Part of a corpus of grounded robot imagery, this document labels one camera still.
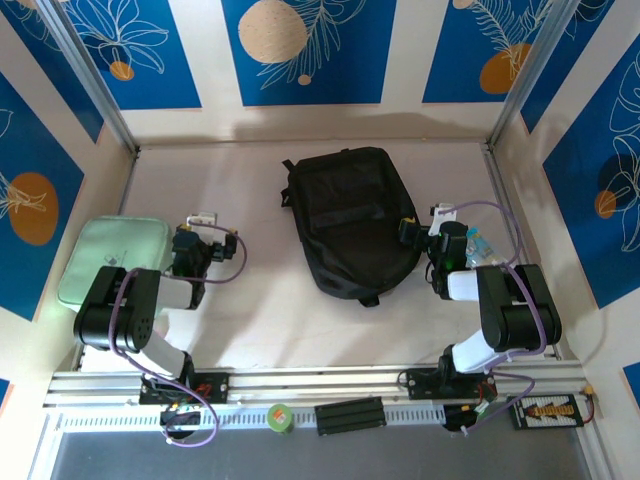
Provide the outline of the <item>blue poster with beige circle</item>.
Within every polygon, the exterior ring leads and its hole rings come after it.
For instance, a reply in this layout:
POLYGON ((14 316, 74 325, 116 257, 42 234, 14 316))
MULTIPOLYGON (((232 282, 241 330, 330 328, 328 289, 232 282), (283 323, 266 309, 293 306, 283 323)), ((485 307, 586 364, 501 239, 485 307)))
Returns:
POLYGON ((397 0, 221 0, 246 107, 378 104, 397 0))

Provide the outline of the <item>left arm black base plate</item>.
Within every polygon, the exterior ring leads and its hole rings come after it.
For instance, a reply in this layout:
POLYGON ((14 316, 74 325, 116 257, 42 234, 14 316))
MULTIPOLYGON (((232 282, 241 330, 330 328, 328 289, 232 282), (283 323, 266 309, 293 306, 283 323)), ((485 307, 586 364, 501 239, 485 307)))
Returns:
MULTIPOLYGON (((225 404, 229 393, 230 374, 226 372, 196 372, 188 379, 188 386, 210 404, 225 404)), ((192 394, 166 382, 142 377, 139 393, 141 405, 197 404, 192 394)))

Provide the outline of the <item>black backpack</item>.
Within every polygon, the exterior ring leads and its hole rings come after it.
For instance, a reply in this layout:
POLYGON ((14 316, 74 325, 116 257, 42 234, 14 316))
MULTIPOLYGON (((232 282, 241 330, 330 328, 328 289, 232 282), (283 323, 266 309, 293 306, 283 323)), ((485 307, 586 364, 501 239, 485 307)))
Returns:
POLYGON ((401 221, 417 213, 390 156, 361 147, 283 165, 281 205, 293 214, 316 286, 365 308, 377 306, 421 256, 399 238, 401 221))

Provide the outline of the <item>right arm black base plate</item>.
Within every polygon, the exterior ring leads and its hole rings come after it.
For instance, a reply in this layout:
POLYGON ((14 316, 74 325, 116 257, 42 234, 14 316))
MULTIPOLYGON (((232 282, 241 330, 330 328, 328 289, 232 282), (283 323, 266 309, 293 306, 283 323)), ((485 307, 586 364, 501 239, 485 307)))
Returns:
POLYGON ((404 371, 410 400, 492 401, 497 389, 493 378, 483 373, 442 373, 435 368, 412 368, 404 371))

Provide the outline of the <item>small controller board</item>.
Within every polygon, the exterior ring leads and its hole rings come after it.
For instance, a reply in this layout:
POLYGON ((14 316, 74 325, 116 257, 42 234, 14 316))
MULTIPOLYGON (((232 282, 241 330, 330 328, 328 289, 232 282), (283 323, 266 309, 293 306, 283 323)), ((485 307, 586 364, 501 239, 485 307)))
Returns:
POLYGON ((200 408, 193 405, 172 405, 160 413, 162 427, 195 426, 199 425, 200 421, 200 408))
POLYGON ((460 432, 478 424, 487 414, 491 403, 482 400, 479 404, 445 405, 444 428, 449 432, 460 432))

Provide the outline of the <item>colourful printed packet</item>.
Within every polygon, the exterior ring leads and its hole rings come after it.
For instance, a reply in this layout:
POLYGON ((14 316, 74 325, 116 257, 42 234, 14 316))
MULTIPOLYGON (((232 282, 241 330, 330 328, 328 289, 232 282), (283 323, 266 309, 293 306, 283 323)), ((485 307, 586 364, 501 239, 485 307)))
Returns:
POLYGON ((467 232, 465 254, 469 268, 498 266, 505 262, 505 259, 493 249, 477 228, 471 228, 467 232))

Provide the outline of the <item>blue floral wall poster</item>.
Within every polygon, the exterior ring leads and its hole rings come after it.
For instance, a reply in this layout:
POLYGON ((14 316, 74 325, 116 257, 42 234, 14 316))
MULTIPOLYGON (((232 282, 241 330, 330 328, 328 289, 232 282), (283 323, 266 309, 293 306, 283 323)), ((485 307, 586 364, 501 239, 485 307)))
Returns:
POLYGON ((520 114, 527 135, 553 123, 571 123, 640 35, 640 0, 613 0, 563 82, 534 125, 520 114))
POLYGON ((62 7, 121 110, 201 106, 169 0, 64 0, 62 7))
POLYGON ((104 119, 42 19, 35 0, 0 0, 0 12, 20 37, 94 144, 104 119))

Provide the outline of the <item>aluminium table side rail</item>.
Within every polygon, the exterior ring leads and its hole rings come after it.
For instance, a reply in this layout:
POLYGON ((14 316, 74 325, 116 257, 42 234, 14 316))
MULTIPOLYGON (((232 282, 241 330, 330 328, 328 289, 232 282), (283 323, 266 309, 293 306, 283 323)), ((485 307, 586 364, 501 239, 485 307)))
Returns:
POLYGON ((488 143, 481 143, 481 152, 486 164, 496 202, 501 207, 505 231, 513 248, 514 264, 529 263, 530 258, 523 238, 522 229, 513 211, 513 205, 494 152, 488 143))

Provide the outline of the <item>blue poster with orange circle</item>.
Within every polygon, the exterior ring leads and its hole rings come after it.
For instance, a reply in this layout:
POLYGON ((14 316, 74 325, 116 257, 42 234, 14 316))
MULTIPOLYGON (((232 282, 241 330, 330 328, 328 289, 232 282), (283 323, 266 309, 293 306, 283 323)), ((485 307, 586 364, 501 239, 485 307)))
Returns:
POLYGON ((34 318, 83 180, 0 73, 0 307, 34 318))
POLYGON ((640 287, 640 46, 631 47, 543 163, 599 307, 640 287))
POLYGON ((555 0, 449 0, 423 102, 506 98, 555 0))

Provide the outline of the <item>green tape roll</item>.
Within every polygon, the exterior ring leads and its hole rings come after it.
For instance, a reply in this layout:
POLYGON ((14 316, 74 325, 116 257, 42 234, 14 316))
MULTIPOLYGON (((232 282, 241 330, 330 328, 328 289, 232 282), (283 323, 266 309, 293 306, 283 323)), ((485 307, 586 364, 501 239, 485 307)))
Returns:
POLYGON ((285 404, 272 405, 267 412, 266 419, 269 428, 277 434, 286 435, 294 429, 293 412, 285 404))

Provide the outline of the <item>mint green zip pouch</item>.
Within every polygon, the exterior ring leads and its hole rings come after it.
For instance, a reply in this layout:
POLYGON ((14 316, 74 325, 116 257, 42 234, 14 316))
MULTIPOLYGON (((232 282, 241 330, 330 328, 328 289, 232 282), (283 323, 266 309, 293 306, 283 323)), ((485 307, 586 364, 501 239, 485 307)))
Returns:
POLYGON ((81 230, 57 290, 58 303, 77 312, 103 266, 165 270, 172 229, 156 218, 100 216, 81 230))

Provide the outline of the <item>black slotted block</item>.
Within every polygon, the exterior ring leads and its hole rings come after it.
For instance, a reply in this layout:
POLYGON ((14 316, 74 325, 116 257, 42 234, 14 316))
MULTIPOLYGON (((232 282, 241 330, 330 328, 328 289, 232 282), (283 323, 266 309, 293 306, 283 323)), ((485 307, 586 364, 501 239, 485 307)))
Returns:
POLYGON ((380 397, 361 398, 314 407, 319 436, 335 435, 387 425, 380 397))

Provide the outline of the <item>black power distribution board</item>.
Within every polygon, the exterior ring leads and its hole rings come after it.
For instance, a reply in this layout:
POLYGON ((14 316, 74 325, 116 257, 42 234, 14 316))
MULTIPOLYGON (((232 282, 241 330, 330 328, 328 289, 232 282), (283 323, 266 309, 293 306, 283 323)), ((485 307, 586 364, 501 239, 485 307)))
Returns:
POLYGON ((515 402, 509 413, 516 430, 580 428, 584 426, 572 394, 527 396, 515 402))

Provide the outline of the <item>aluminium mounting rail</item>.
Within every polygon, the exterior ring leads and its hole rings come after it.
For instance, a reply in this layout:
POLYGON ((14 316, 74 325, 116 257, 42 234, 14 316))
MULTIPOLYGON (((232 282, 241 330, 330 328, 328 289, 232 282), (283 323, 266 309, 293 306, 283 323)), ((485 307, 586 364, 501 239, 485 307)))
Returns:
MULTIPOLYGON (((314 406, 380 397, 391 404, 409 402, 397 383, 402 366, 236 369, 230 372, 227 401, 247 406, 288 403, 314 406)), ((501 396, 515 396, 535 380, 532 393, 577 394, 588 384, 576 361, 514 361, 495 368, 501 396)), ((135 372, 60 372, 52 376, 46 408, 124 407, 138 403, 141 375, 135 372)))

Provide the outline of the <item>aluminium frame post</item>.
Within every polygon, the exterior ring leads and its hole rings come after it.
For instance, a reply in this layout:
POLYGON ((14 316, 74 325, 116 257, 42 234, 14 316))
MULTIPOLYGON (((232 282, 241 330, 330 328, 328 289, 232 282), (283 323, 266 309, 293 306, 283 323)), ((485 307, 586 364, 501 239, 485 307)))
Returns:
POLYGON ((35 0, 35 3, 49 32, 106 124, 118 142, 136 159, 140 146, 63 6, 58 0, 35 0))
POLYGON ((543 22, 487 138, 486 145, 491 153, 494 152, 509 125, 520 112, 573 17, 579 2, 580 0, 554 0, 552 2, 549 16, 543 22))

